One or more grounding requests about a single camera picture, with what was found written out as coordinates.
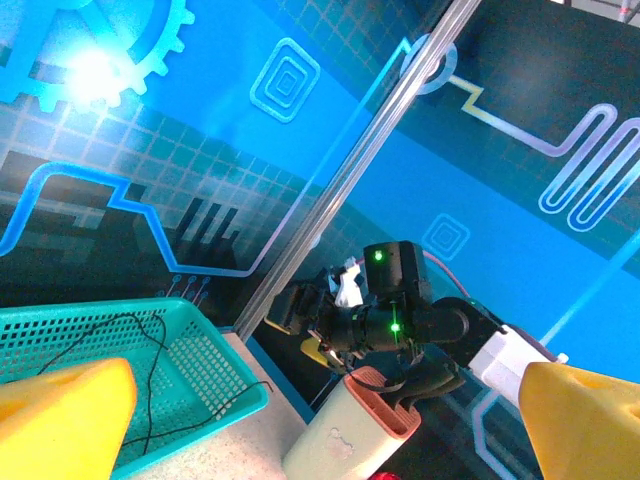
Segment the perforated basket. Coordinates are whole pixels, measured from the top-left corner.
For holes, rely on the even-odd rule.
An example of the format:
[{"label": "perforated basket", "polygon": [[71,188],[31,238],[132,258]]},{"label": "perforated basket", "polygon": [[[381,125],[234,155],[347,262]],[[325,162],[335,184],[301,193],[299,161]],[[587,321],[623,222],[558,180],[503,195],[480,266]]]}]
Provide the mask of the perforated basket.
[{"label": "perforated basket", "polygon": [[[27,378],[96,324],[134,314],[148,335],[165,345],[151,382],[152,434],[196,425],[257,380],[217,329],[191,303],[176,298],[125,300],[0,309],[0,383]],[[158,344],[145,337],[132,317],[97,328],[47,372],[108,357],[124,357],[138,387],[136,410],[124,443],[146,437],[149,372]],[[196,429],[122,447],[112,478],[125,478],[263,408],[262,385],[252,387],[215,420]]]}]

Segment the gear graphic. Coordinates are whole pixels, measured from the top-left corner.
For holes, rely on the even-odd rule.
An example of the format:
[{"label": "gear graphic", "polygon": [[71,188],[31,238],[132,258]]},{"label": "gear graphic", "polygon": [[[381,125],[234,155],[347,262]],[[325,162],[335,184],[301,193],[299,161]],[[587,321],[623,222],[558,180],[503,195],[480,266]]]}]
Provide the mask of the gear graphic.
[{"label": "gear graphic", "polygon": [[98,47],[106,54],[109,64],[117,72],[115,81],[107,91],[100,93],[109,107],[120,105],[120,94],[131,88],[138,95],[147,91],[145,78],[152,72],[165,76],[169,71],[164,63],[170,52],[181,53],[184,43],[178,38],[182,25],[191,25],[195,15],[187,10],[186,0],[156,0],[170,2],[166,23],[150,51],[137,63],[118,38],[95,0],[30,0],[22,16],[13,42],[9,60],[0,68],[0,101],[11,103],[20,93],[38,98],[43,112],[53,112],[60,101],[72,102],[83,109],[68,83],[49,83],[29,76],[44,44],[49,27],[58,10],[76,11]]}]

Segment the black wire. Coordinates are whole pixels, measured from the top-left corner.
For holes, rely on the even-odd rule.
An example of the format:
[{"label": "black wire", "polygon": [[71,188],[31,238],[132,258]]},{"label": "black wire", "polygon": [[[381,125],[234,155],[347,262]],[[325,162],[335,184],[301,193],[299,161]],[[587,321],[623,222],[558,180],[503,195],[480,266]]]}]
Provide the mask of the black wire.
[{"label": "black wire", "polygon": [[269,387],[269,390],[271,391],[271,393],[273,393],[273,387],[271,387],[271,384],[269,382],[267,382],[266,380],[262,380],[260,382],[252,383],[247,388],[245,388],[241,392],[238,392],[233,397],[231,397],[229,400],[227,400],[220,408],[218,408],[218,410],[213,412],[206,420],[203,420],[202,422],[199,422],[199,423],[196,423],[196,424],[193,424],[193,425],[189,425],[189,426],[186,426],[186,427],[176,428],[175,430],[169,430],[168,432],[164,432],[164,433],[158,433],[156,435],[150,435],[148,437],[140,437],[140,438],[136,438],[134,440],[129,440],[128,442],[124,442],[122,444],[121,448],[124,448],[124,447],[126,447],[128,445],[131,445],[133,443],[141,442],[143,440],[147,440],[148,441],[148,440],[151,440],[152,438],[166,437],[167,435],[172,435],[174,433],[183,432],[185,430],[191,430],[192,428],[201,427],[201,426],[209,423],[215,417],[217,417],[222,410],[224,410],[227,407],[230,407],[234,400],[236,400],[237,398],[239,398],[242,395],[244,395],[245,393],[247,393],[252,387],[255,387],[256,385],[263,385],[263,384],[266,385],[267,387]]},{"label": "black wire", "polygon": [[[44,373],[44,371],[49,368],[51,365],[53,365],[57,360],[59,360],[61,357],[63,357],[64,355],[66,355],[67,353],[69,353],[71,351],[71,349],[73,347],[75,347],[76,345],[78,345],[80,342],[82,342],[85,338],[87,338],[89,335],[93,334],[97,329],[102,328],[102,327],[106,327],[107,325],[109,325],[111,322],[114,322],[115,320],[118,320],[120,318],[126,318],[126,317],[131,317],[133,318],[136,322],[138,322],[138,327],[140,327],[140,330],[142,331],[142,334],[147,337],[149,340],[152,340],[153,342],[157,343],[158,345],[160,345],[160,348],[165,348],[166,350],[168,350],[168,348],[164,345],[164,341],[163,343],[158,342],[158,340],[156,340],[155,338],[151,337],[150,335],[147,334],[147,332],[144,330],[144,327],[142,326],[142,322],[140,321],[140,319],[138,317],[136,317],[135,315],[131,314],[131,313],[123,313],[120,315],[116,315],[113,318],[110,318],[108,320],[105,320],[104,322],[100,322],[97,323],[96,325],[94,325],[93,327],[91,327],[91,329],[87,330],[86,332],[84,332],[82,334],[82,336],[77,339],[75,342],[73,342],[67,349],[63,350],[62,352],[60,352],[59,354],[57,354],[55,357],[53,357],[51,360],[49,360],[47,363],[44,364],[44,367],[42,367],[40,369],[40,371],[38,373],[36,373],[36,375],[40,375],[42,373]],[[160,319],[162,321],[162,323],[164,324],[164,320],[162,320],[162,318],[160,318],[158,315],[153,314],[154,318]]]},{"label": "black wire", "polygon": [[[164,320],[161,317],[158,317],[154,314],[154,317],[157,317],[162,322],[162,343],[160,344],[160,348],[156,351],[156,357],[153,359],[153,364],[151,365],[151,370],[149,371],[149,376],[147,377],[147,390],[149,392],[149,397],[147,398],[147,418],[149,419],[149,429],[147,430],[147,440],[144,442],[144,449],[142,450],[142,454],[146,455],[147,448],[149,448],[149,441],[151,441],[151,430],[153,428],[153,419],[151,418],[151,377],[153,377],[153,372],[158,365],[158,358],[160,357],[160,352],[162,352],[162,347],[164,347],[164,341],[167,339],[167,324],[164,323]],[[140,328],[144,333],[144,328],[142,324],[139,324]]]},{"label": "black wire", "polygon": [[411,397],[405,397],[402,400],[400,400],[400,402],[398,403],[402,408],[408,411],[417,401],[442,397],[444,395],[447,395],[448,393],[453,392],[455,389],[461,387],[462,385],[464,385],[464,383],[465,383],[464,378],[462,378],[462,376],[456,373],[456,376],[453,377],[444,385],[434,388],[429,392],[413,395]]},{"label": "black wire", "polygon": [[114,322],[120,318],[133,318],[136,323],[138,324],[138,328],[140,328],[140,331],[142,332],[142,334],[147,337],[148,339],[150,339],[151,341],[157,343],[159,345],[158,350],[156,352],[156,356],[153,359],[153,364],[151,365],[151,370],[149,371],[149,376],[147,377],[147,388],[149,391],[149,398],[147,399],[147,418],[149,419],[149,430],[147,431],[147,436],[145,438],[142,438],[141,440],[146,440],[145,444],[144,444],[144,450],[143,450],[143,455],[147,453],[147,448],[149,447],[149,441],[151,440],[151,431],[153,429],[153,419],[151,416],[151,378],[153,377],[153,372],[156,369],[156,366],[158,365],[158,358],[160,357],[160,352],[162,352],[162,349],[164,348],[165,350],[169,350],[167,348],[167,346],[164,344],[165,340],[167,339],[167,324],[164,322],[164,320],[162,319],[162,317],[160,317],[159,315],[156,315],[155,313],[151,314],[152,318],[154,318],[155,320],[160,320],[160,323],[162,323],[162,342],[159,342],[158,340],[156,340],[155,338],[153,338],[152,336],[150,336],[146,330],[144,329],[144,326],[142,325],[142,321],[135,315],[133,315],[132,313],[123,313],[120,315],[116,315],[108,320],[105,320],[104,322],[100,322],[96,325],[94,325],[93,327],[91,327],[91,329],[87,330],[86,332],[84,332],[82,334],[82,336],[80,336],[80,338],[78,338],[75,342],[73,342],[68,348],[66,348],[65,350],[63,350],[62,352],[60,352],[59,354],[57,354],[56,356],[54,356],[51,360],[49,360],[47,363],[45,363],[45,365],[40,369],[40,371],[36,374],[36,375],[40,375],[42,374],[47,368],[49,368],[51,365],[53,365],[56,360],[59,360],[61,357],[63,357],[64,355],[66,355],[67,353],[69,353],[71,351],[71,349],[73,349],[73,347],[77,346],[79,343],[81,343],[85,338],[87,338],[89,335],[92,335],[93,333],[95,333],[96,330],[98,330],[99,328],[102,327],[106,327],[107,325],[109,325],[111,322]]},{"label": "black wire", "polygon": [[372,392],[376,392],[376,393],[393,393],[393,392],[397,392],[402,387],[404,387],[405,383],[407,383],[407,376],[405,374],[404,377],[400,381],[398,381],[396,383],[393,383],[391,385],[385,385],[385,386],[381,387],[381,386],[378,386],[378,385],[371,385],[370,383],[363,382],[358,377],[353,375],[351,372],[352,372],[352,370],[347,370],[347,374],[351,377],[351,379],[356,384],[360,385],[363,388],[366,388],[367,390],[371,390]]}]

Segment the speckled countertop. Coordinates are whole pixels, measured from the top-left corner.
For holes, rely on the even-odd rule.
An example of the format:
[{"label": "speckled countertop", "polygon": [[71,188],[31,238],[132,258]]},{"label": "speckled countertop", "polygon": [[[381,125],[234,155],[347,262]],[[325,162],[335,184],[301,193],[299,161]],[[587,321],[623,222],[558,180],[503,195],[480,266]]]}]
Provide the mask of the speckled countertop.
[{"label": "speckled countertop", "polygon": [[132,477],[134,480],[286,480],[281,459],[305,423],[234,333],[225,339],[259,380],[269,380],[269,404],[244,420]]}]

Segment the grid pattern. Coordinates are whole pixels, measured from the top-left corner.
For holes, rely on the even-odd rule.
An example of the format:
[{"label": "grid pattern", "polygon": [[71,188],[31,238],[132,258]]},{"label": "grid pattern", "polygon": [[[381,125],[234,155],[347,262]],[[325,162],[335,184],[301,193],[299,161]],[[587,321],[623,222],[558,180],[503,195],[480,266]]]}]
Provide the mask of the grid pattern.
[{"label": "grid pattern", "polygon": [[[356,97],[362,96],[399,41],[404,37],[414,41],[430,31],[438,14],[433,11],[438,8],[437,2],[424,6],[408,0],[269,0],[262,3],[265,10],[276,13],[283,27],[297,27],[301,34],[309,36],[329,58],[326,69]],[[524,10],[533,12],[526,26],[509,21]],[[481,28],[488,23],[492,26],[490,30]],[[569,24],[575,25],[575,29],[567,30]],[[630,30],[625,33],[632,43],[636,32]],[[601,52],[603,45],[599,39],[618,35],[617,26],[612,22],[572,9],[559,11],[554,6],[532,1],[506,8],[496,1],[484,2],[456,42],[461,55],[456,74],[486,88],[478,102],[481,108],[558,144],[589,108],[598,101],[609,101],[612,91],[620,99],[616,104],[619,110],[629,110],[625,88],[620,83],[621,78],[627,77],[620,75],[620,69],[629,64],[632,54],[615,45],[606,54],[584,54]],[[481,56],[476,53],[479,45]],[[616,68],[604,72],[603,57],[610,59]],[[574,62],[569,70],[567,59]],[[566,75],[555,75],[545,84],[545,92],[536,94],[534,99],[522,94],[532,87],[532,72],[523,69],[523,65],[562,71]],[[598,82],[585,77],[584,72],[598,72]],[[367,105],[371,111],[381,105],[398,75],[399,65],[394,65]],[[568,156],[548,158],[481,124],[460,111],[467,98],[468,94],[446,85],[417,99],[399,128],[605,258],[613,256],[640,228],[634,201],[640,188],[637,185],[587,234],[571,230],[565,215],[543,214],[537,206],[538,198]],[[536,111],[544,111],[545,115],[532,117],[533,104]],[[443,125],[450,126],[450,131],[443,132]],[[462,141],[460,132],[465,132],[465,139],[473,141]],[[628,262],[626,269],[640,275],[640,253]]]},{"label": "grid pattern", "polygon": [[[238,257],[249,265],[305,183],[143,106],[133,94],[125,94],[115,109],[78,113],[71,105],[59,103],[51,114],[42,113],[36,99],[21,96],[12,105],[0,104],[0,138],[5,140],[0,145],[2,161],[11,150],[119,173],[147,186],[141,201],[155,206],[166,228],[177,227],[195,196],[205,198],[183,235],[185,240],[193,238],[212,204],[237,210],[228,228],[239,232]],[[0,203],[8,205],[18,199],[19,195],[9,192],[0,195]],[[74,226],[84,228],[96,228],[103,214],[42,199],[38,208],[73,215]],[[211,241],[223,216],[211,223],[201,241]],[[276,247],[282,247],[283,241]]]},{"label": "grid pattern", "polygon": [[[20,317],[20,314],[15,315],[15,319],[3,318],[0,349],[5,353],[0,364],[0,379],[2,383],[7,383],[34,375],[47,361],[66,351],[87,332],[91,332],[96,324],[102,323],[104,326],[97,329],[91,338],[87,338],[66,353],[60,365],[69,366],[95,360],[96,344],[100,345],[100,353],[105,356],[117,356],[123,352],[144,349],[153,343],[142,334],[139,325],[142,325],[151,338],[157,338],[160,334],[160,324],[153,315],[164,313],[165,310],[158,309],[130,312],[122,318],[114,314],[69,315],[67,318],[60,318],[52,312],[49,315],[32,314],[27,322],[22,321],[25,317]],[[140,324],[131,315],[135,315]]]}]

